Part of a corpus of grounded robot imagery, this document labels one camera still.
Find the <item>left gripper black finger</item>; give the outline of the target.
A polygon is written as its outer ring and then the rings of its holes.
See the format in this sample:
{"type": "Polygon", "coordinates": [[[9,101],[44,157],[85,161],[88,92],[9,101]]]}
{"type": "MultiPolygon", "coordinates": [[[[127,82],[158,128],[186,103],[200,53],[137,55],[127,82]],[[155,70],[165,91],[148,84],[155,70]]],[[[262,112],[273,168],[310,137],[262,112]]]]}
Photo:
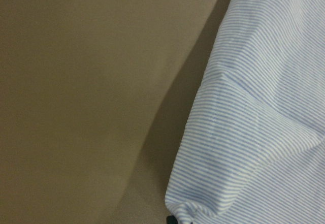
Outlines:
{"type": "Polygon", "coordinates": [[[177,224],[177,219],[173,215],[169,215],[166,218],[166,224],[177,224]]]}

